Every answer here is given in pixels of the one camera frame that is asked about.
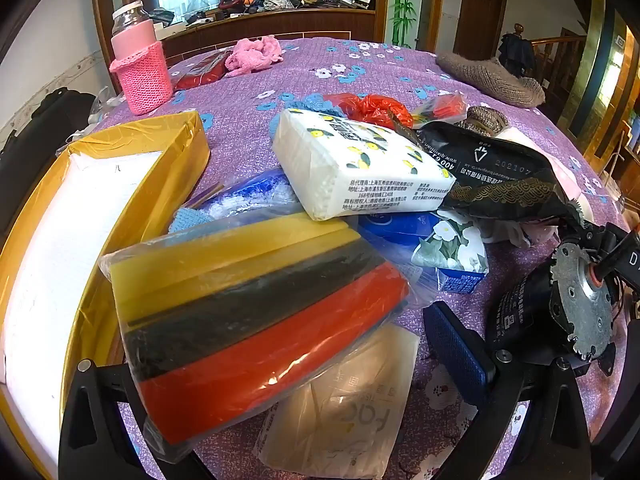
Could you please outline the black gold wet wipe pack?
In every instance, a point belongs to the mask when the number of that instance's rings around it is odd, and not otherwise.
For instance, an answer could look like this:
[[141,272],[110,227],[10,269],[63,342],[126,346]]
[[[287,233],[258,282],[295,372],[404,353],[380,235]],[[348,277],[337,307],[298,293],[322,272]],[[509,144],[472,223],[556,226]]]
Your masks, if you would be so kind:
[[397,133],[416,141],[456,179],[444,208],[477,219],[584,223],[551,162],[532,148],[448,122],[429,122],[420,129],[410,129],[396,118],[392,123]]

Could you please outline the white lemon print tissue pack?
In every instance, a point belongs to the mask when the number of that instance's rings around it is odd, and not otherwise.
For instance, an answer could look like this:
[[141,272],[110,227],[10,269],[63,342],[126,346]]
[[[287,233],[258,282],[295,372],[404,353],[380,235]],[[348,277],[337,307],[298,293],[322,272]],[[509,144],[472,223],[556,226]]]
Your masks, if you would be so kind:
[[397,132],[312,110],[279,114],[272,150],[314,220],[433,211],[454,174]]

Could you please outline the clear plastic bag pile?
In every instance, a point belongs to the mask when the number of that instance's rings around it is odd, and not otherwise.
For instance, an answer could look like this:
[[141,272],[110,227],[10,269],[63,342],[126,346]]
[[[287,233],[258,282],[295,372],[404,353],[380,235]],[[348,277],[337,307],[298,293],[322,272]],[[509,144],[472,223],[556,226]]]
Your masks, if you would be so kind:
[[122,102],[125,101],[126,98],[122,92],[116,94],[110,87],[103,87],[91,105],[88,116],[88,125],[86,125],[85,128],[76,130],[74,133],[70,134],[63,144],[56,150],[55,156],[60,156],[62,151],[66,149],[67,145],[70,145],[73,142],[88,136],[90,133],[93,133],[93,130],[103,122],[105,118],[107,118],[108,114],[110,114],[114,108],[118,107],[119,104],[122,104]]

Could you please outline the pink tissue pack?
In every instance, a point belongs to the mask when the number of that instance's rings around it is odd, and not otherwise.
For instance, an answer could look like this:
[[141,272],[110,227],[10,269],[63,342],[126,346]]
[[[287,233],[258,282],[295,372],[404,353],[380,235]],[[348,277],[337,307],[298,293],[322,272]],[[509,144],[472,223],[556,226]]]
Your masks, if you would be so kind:
[[545,152],[534,141],[530,140],[528,136],[515,127],[508,127],[502,130],[497,134],[497,138],[525,145],[528,148],[543,154],[550,162],[556,180],[559,181],[559,184],[562,186],[566,196],[579,205],[580,210],[582,211],[582,218],[588,221],[594,220],[590,203],[580,189],[574,174],[567,168],[567,166],[564,166],[557,157]]

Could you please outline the small rainbow sponge pack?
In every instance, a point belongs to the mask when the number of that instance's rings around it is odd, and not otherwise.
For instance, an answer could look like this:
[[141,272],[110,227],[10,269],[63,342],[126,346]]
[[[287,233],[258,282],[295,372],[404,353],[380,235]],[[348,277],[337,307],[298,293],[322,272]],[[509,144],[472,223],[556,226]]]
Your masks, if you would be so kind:
[[461,122],[467,110],[468,104],[459,92],[433,96],[411,113],[413,128],[420,129],[429,122]]

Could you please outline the blue floral tissue pack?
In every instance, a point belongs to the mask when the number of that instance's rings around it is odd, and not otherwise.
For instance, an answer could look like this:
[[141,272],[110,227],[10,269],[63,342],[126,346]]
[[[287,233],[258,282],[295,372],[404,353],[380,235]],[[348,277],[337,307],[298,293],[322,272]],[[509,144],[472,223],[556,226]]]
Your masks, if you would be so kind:
[[489,273],[480,229],[460,214],[370,214],[358,218],[357,229],[424,302],[440,292],[470,294]]

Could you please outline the blue knitted cloth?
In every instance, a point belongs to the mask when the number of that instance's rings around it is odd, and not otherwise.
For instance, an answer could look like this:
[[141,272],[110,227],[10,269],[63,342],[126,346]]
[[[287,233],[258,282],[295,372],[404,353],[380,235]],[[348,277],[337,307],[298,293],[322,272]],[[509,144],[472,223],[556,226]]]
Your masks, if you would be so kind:
[[280,122],[283,115],[288,115],[285,121],[287,127],[293,127],[293,130],[287,131],[286,134],[297,134],[298,136],[306,136],[309,139],[330,139],[336,137],[331,122],[337,118],[345,118],[346,114],[341,107],[334,105],[327,100],[322,94],[314,93],[305,96],[301,100],[288,101],[285,107],[269,123],[270,139],[274,140],[280,131]]

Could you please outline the large yellow black red sponge pack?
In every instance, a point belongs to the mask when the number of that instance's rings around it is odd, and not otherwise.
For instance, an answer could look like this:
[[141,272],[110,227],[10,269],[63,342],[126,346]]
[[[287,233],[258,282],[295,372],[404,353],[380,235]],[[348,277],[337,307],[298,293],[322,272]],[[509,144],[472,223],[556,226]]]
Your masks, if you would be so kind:
[[112,252],[122,344],[165,462],[320,375],[400,310],[407,280],[346,221],[260,208]]

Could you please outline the blue white bagged cloth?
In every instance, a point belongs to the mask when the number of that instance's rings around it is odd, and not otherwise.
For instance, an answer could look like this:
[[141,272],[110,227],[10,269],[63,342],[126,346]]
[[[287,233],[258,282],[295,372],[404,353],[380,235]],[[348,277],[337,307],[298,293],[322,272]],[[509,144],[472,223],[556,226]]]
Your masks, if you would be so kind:
[[214,220],[264,208],[299,209],[290,182],[281,169],[273,169],[232,185],[215,184],[178,208],[168,232],[179,232]]

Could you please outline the beige facial tissue pack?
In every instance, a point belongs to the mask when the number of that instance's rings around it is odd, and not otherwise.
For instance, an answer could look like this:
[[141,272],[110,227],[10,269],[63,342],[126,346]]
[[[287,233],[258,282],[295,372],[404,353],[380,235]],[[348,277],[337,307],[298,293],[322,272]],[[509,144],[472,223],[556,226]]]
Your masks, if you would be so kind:
[[279,402],[254,447],[265,466],[335,479],[381,479],[411,387],[420,337],[388,323]]

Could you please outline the black electric motor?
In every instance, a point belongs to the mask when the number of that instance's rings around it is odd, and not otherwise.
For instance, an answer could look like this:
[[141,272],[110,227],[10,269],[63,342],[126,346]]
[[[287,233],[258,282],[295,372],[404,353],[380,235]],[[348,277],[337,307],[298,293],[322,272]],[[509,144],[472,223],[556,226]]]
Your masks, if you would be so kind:
[[588,252],[565,242],[489,308],[485,338],[526,363],[599,359],[613,337],[616,292],[593,277]]

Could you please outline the brown knitted cloth ball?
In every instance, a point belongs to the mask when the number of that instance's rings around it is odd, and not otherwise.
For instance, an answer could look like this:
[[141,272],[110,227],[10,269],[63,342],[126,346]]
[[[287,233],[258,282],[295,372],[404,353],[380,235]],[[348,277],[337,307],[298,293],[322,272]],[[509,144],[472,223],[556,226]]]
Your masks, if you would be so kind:
[[466,116],[457,126],[494,138],[509,127],[509,122],[501,112],[486,106],[470,106]]

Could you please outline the grey brown knitted hat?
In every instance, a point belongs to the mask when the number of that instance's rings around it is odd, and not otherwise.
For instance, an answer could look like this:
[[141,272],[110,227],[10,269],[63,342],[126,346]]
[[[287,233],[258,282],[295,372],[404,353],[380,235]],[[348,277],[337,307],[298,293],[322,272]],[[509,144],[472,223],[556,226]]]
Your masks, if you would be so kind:
[[436,55],[436,64],[457,81],[508,105],[532,108],[546,100],[536,79],[512,75],[496,58],[472,61],[454,53],[442,53]]

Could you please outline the red plastic bag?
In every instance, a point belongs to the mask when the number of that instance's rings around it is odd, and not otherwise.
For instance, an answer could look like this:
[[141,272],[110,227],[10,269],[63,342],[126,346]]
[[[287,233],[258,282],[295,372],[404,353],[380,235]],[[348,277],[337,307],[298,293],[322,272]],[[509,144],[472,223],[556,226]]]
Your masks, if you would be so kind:
[[340,108],[349,119],[356,120],[356,122],[368,122],[393,129],[394,120],[397,120],[405,127],[413,127],[413,116],[407,107],[388,96],[379,96],[378,94],[356,96],[352,93],[335,93],[326,94],[324,99]]

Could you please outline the pink bottle with knit sleeve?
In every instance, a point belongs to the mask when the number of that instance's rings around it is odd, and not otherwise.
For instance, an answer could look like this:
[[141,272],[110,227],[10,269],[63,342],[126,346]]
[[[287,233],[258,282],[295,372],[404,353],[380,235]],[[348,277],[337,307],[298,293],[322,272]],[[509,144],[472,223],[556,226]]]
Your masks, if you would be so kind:
[[141,0],[121,6],[112,18],[114,60],[108,69],[117,77],[130,112],[148,114],[174,93],[163,45]]

